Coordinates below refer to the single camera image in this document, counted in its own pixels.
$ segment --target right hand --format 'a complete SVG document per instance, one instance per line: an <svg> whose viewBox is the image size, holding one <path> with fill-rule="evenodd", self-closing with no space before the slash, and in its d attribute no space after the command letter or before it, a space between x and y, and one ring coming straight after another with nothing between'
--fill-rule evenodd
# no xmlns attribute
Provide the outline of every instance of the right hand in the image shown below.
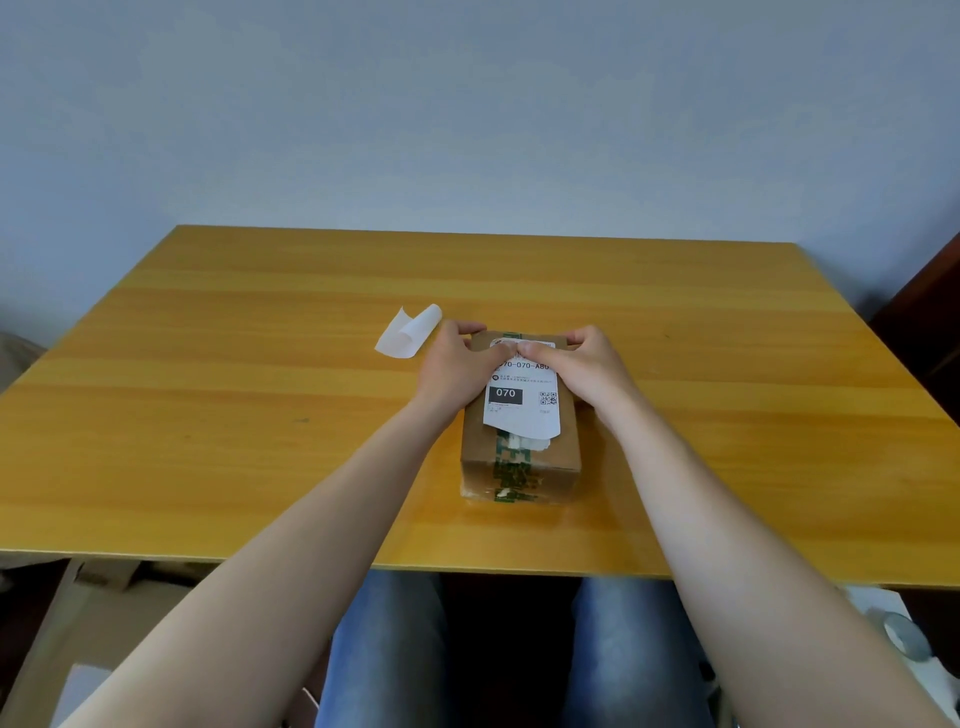
<svg viewBox="0 0 960 728"><path fill-rule="evenodd" d="M518 341L521 355L546 364L564 381L573 394L592 404L603 420L614 409L633 400L639 392L610 339L595 326L578 328L566 334L575 350L551 349L535 341Z"/></svg>

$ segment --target green tape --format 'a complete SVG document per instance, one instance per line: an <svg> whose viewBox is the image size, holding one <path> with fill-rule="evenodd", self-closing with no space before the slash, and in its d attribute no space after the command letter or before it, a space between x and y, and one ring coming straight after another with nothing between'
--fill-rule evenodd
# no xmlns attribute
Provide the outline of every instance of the green tape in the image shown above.
<svg viewBox="0 0 960 728"><path fill-rule="evenodd" d="M493 479L500 485L493 494L493 500L499 503L513 503L517 500L536 500L536 496L523 493L530 485L530 450L510 448L510 433L502 429L496 431L496 454L493 459Z"/></svg>

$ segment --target blue jeans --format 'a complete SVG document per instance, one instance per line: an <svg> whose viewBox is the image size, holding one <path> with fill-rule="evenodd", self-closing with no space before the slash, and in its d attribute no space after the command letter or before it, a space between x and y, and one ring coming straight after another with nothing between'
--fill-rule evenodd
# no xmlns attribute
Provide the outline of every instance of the blue jeans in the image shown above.
<svg viewBox="0 0 960 728"><path fill-rule="evenodd" d="M699 644L670 581L586 578L562 725L712 726ZM455 722L438 574L371 570L333 636L318 728Z"/></svg>

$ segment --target white paper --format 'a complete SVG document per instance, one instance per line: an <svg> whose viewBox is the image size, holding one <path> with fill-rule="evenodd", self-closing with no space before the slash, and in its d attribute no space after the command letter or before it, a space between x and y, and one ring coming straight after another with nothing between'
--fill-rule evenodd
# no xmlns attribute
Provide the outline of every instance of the white paper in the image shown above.
<svg viewBox="0 0 960 728"><path fill-rule="evenodd" d="M496 346L501 341L516 342L516 339L494 339L490 345ZM541 343L556 348L552 342ZM501 364L487 382L483 423L530 440L549 441L559 435L557 373L520 354ZM546 447L540 447L543 442L537 445L528 449Z"/></svg>
<svg viewBox="0 0 960 728"><path fill-rule="evenodd" d="M400 312L387 326L387 330L380 336L374 348L394 359L409 359L423 346L430 331L443 317L444 313L435 303L427 306L413 319L407 316L406 311L401 307Z"/></svg>

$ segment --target yellow wooden tabletop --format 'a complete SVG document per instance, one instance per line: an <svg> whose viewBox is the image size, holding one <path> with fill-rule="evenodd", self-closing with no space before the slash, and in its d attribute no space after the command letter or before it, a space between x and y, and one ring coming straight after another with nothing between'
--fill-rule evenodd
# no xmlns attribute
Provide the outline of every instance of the yellow wooden tabletop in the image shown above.
<svg viewBox="0 0 960 728"><path fill-rule="evenodd" d="M401 305L602 327L637 383L828 576L960 585L960 430L790 244L180 227L0 398L0 548L229 556L410 397ZM581 413L566 507L460 497L460 420L382 566L664 574Z"/></svg>

